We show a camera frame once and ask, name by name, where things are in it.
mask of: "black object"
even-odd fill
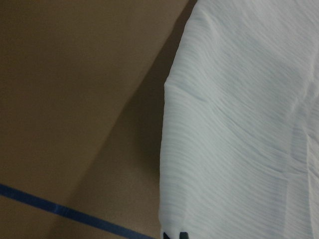
[[[163,234],[164,239],[170,239],[166,233]],[[188,233],[182,232],[179,234],[179,239],[189,239]]]

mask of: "brown surface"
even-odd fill
[[[158,238],[163,83],[194,2],[2,2],[0,183]],[[5,239],[118,238],[0,207]]]

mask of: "blue line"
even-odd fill
[[[133,230],[0,184],[0,195],[129,239],[154,239]]]

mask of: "brown cardboard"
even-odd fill
[[[0,183],[158,238],[163,83],[194,3],[3,2]],[[118,238],[0,208],[4,238]]]

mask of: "white cloth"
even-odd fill
[[[199,0],[165,83],[162,232],[319,239],[318,95],[318,0]]]

